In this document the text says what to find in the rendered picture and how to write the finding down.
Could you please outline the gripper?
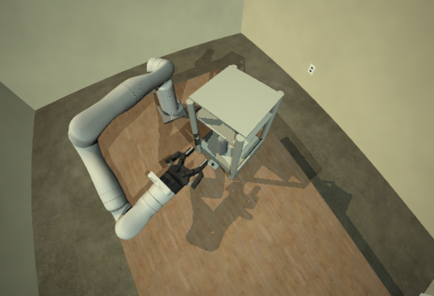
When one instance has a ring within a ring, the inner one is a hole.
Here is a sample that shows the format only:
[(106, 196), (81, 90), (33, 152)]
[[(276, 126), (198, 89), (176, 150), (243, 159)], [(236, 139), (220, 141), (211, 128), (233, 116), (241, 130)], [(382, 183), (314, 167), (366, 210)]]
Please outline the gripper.
[[(190, 186), (194, 190), (199, 182), (204, 177), (202, 170), (207, 166), (208, 159), (206, 158), (199, 167), (189, 170), (183, 164), (186, 158), (194, 151), (194, 147), (188, 148), (184, 153), (176, 152), (165, 160), (169, 169), (160, 177), (160, 179), (175, 193), (177, 194), (184, 186)], [(176, 165), (172, 165), (175, 160), (178, 160)], [(185, 158), (185, 159), (184, 159)], [(196, 179), (190, 182), (190, 177), (199, 173)]]

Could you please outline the grey bottle with cap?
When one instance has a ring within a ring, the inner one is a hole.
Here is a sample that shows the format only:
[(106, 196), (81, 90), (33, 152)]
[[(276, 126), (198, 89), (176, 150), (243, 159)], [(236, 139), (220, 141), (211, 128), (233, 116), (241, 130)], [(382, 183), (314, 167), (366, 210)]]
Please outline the grey bottle with cap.
[(227, 154), (227, 145), (228, 142), (218, 135), (217, 137), (217, 153), (220, 156), (224, 156)]

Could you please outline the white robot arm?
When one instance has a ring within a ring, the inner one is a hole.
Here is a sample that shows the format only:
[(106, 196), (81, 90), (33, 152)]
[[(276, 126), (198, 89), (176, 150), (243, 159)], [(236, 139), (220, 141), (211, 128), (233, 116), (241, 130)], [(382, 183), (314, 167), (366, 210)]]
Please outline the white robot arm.
[(178, 104), (171, 79), (173, 72), (172, 61), (152, 57), (147, 63), (147, 74), (127, 79), (102, 100), (76, 115), (69, 124), (69, 139), (83, 160), (104, 207), (116, 220), (116, 235), (123, 240), (137, 236), (176, 194), (151, 171), (148, 177), (152, 186), (132, 207), (101, 153), (98, 138), (113, 119), (130, 110), (154, 89), (163, 113), (175, 115)]

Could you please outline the grey metal shelving unit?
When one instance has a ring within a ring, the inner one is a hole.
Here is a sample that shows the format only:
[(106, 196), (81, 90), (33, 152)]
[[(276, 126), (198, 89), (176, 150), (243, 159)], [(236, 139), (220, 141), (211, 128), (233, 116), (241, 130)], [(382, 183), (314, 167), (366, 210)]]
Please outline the grey metal shelving unit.
[[(197, 153), (204, 152), (210, 167), (222, 167), (233, 180), (263, 144), (283, 96), (229, 65), (186, 100)], [(197, 113), (194, 103), (202, 107)], [(197, 119), (211, 129), (201, 140)], [(217, 153), (218, 135), (228, 142), (224, 156)]]

